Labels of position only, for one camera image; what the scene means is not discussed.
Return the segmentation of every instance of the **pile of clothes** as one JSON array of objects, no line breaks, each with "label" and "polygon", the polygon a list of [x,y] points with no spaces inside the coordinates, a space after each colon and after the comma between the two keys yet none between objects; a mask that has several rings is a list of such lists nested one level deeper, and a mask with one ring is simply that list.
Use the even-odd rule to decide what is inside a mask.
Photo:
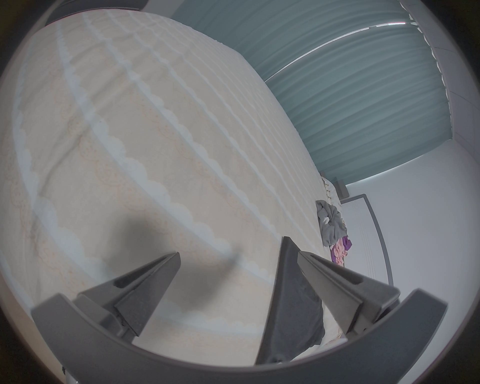
[{"label": "pile of clothes", "polygon": [[330,248],[332,261],[344,266],[347,251],[352,246],[352,242],[348,239],[345,222],[334,205],[325,200],[317,200],[316,204],[323,244]]}]

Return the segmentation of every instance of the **pink cloth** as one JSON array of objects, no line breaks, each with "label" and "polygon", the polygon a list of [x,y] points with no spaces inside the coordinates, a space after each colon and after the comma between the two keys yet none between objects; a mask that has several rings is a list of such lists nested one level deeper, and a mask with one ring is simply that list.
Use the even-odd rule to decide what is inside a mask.
[{"label": "pink cloth", "polygon": [[343,245],[343,239],[339,239],[331,249],[332,261],[341,266],[344,265],[344,258],[347,255],[345,246]]}]

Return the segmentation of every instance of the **striped bed sheet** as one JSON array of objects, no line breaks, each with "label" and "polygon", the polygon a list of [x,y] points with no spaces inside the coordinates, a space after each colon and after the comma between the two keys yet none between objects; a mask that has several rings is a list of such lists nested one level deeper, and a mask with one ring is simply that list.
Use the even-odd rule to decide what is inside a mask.
[{"label": "striped bed sheet", "polygon": [[329,258],[315,201],[334,192],[244,58],[161,16],[88,11],[30,39],[0,100],[0,268],[25,311],[178,251],[134,343],[254,364],[282,236]]}]

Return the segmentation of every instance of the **crumpled gray clothing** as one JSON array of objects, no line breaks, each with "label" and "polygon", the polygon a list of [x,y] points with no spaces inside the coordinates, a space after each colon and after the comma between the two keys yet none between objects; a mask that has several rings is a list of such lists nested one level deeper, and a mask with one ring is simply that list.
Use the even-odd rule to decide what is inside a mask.
[{"label": "crumpled gray clothing", "polygon": [[347,235],[347,227],[335,206],[330,205],[325,200],[317,200],[316,204],[322,242],[325,247],[329,247],[334,245],[338,239]]}]

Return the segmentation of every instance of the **green curtain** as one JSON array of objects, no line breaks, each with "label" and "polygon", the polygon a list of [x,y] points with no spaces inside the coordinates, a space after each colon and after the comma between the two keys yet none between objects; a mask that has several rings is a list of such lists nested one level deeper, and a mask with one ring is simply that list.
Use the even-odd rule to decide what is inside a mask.
[{"label": "green curtain", "polygon": [[185,0],[173,15],[235,49],[267,85],[331,180],[355,182],[452,137],[445,86],[397,0]]}]

